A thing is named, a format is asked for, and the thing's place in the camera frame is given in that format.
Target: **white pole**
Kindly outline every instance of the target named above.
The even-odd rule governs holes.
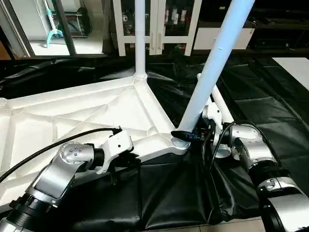
[[[221,111],[222,121],[223,122],[233,122],[234,119],[231,115],[231,112],[229,111],[217,85],[214,86],[211,94],[212,94],[214,102],[217,104],[217,107]]]
[[[236,43],[254,0],[232,0],[177,130],[192,131]]]
[[[145,71],[145,0],[135,0],[135,78],[147,78]]]

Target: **black cable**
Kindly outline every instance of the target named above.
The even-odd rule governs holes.
[[[211,158],[211,162],[210,162],[210,165],[209,165],[209,170],[211,170],[211,167],[213,165],[213,162],[214,162],[214,159],[216,157],[216,154],[218,152],[218,149],[219,149],[219,145],[223,139],[223,136],[224,134],[231,128],[231,126],[233,126],[234,124],[249,124],[251,126],[253,126],[257,131],[260,132],[260,134],[262,135],[262,138],[263,138],[263,141],[264,143],[266,143],[266,145],[268,146],[268,148],[270,149],[270,152],[271,154],[273,155],[273,157],[277,160],[279,166],[282,168],[282,163],[280,162],[280,160],[278,159],[278,156],[274,150],[274,148],[272,147],[272,145],[269,143],[267,137],[265,136],[265,134],[262,132],[262,130],[257,126],[255,125],[253,122],[251,121],[248,121],[248,120],[237,120],[237,121],[233,121],[231,122],[224,130],[223,132],[221,133],[221,135],[219,136],[219,140],[218,140],[218,143],[216,144],[216,147],[213,151],[213,155],[212,155],[212,158]]]
[[[217,142],[217,144],[216,144],[216,147],[215,147],[215,149],[214,149],[214,151],[213,151],[213,155],[212,155],[211,162],[210,162],[210,165],[209,165],[209,171],[211,170],[211,167],[212,167],[213,162],[214,162],[214,158],[216,157],[216,154],[217,154],[217,152],[218,152],[219,145],[220,145],[220,143],[221,143],[221,141],[222,141],[222,139],[223,139],[223,136],[224,136],[225,133],[231,128],[231,126],[233,126],[235,123],[236,123],[236,121],[231,122],[231,123],[223,130],[223,132],[222,132],[221,135],[219,136],[219,140],[218,140],[218,142]]]
[[[209,141],[209,139],[211,138],[211,133],[209,132],[206,136],[205,136],[205,140],[204,143],[202,145],[202,161],[203,161],[203,166],[205,167],[206,162],[205,162],[205,152],[206,152],[206,144]]]
[[[56,146],[59,146],[63,143],[66,143],[72,139],[76,139],[76,138],[79,138],[79,137],[82,137],[84,135],[87,135],[87,134],[92,134],[92,133],[95,133],[95,132],[99,132],[99,131],[112,131],[113,133],[118,133],[118,132],[121,132],[121,128],[117,129],[117,128],[98,128],[98,129],[94,129],[94,130],[88,130],[88,131],[85,131],[85,132],[82,132],[82,133],[79,133],[79,134],[76,134],[74,136],[71,136],[69,138],[66,138],[66,139],[63,139],[63,140],[60,140],[54,144],[51,144],[39,151],[37,151],[36,153],[32,154],[31,156],[25,158],[24,160],[22,160],[21,162],[19,162],[18,164],[16,164],[14,167],[12,167],[11,169],[9,169],[5,174],[3,174],[1,177],[0,177],[0,183],[5,180],[10,174],[12,174],[14,171],[16,171],[18,168],[20,168],[21,166],[23,166],[25,163],[29,162],[30,160],[36,158],[38,155],[44,153],[45,151],[48,151]]]

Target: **cabinet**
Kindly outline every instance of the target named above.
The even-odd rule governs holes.
[[[149,55],[179,49],[191,54],[202,0],[145,0],[145,39]],[[119,55],[132,49],[134,0],[113,0]]]

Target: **tile floor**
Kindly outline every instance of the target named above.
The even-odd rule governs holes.
[[[261,218],[256,217],[247,220],[236,219],[215,226],[204,225],[151,232],[265,232],[265,229]]]

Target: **black tarp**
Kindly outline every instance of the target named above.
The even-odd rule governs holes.
[[[177,126],[207,57],[150,57],[148,84]],[[73,58],[3,62],[0,97],[8,99],[129,76],[134,59]],[[271,58],[231,57],[217,83],[235,119],[258,124],[296,183],[309,194],[309,94]],[[253,185],[238,161],[217,160],[212,176],[200,151],[166,154],[127,169],[112,186],[103,177],[74,188],[55,227],[126,231],[218,223],[259,215]]]

